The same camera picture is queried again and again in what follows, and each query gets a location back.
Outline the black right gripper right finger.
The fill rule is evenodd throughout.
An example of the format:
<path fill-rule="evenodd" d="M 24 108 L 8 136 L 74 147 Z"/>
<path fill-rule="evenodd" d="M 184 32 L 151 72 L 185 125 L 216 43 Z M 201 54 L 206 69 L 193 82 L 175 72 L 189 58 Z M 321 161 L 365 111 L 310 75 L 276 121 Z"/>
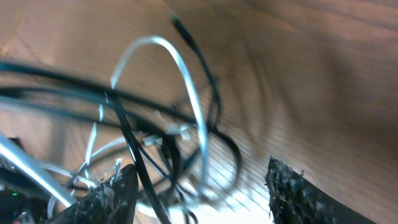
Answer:
<path fill-rule="evenodd" d="M 273 157 L 265 181 L 275 224 L 374 224 Z"/>

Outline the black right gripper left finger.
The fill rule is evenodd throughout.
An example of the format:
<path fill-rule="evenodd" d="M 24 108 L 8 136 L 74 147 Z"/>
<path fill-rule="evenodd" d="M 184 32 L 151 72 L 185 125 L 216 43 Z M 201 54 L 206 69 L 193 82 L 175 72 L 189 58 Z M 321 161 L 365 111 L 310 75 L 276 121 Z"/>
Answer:
<path fill-rule="evenodd" d="M 71 207 L 44 224 L 133 224 L 139 183 L 128 164 Z"/>

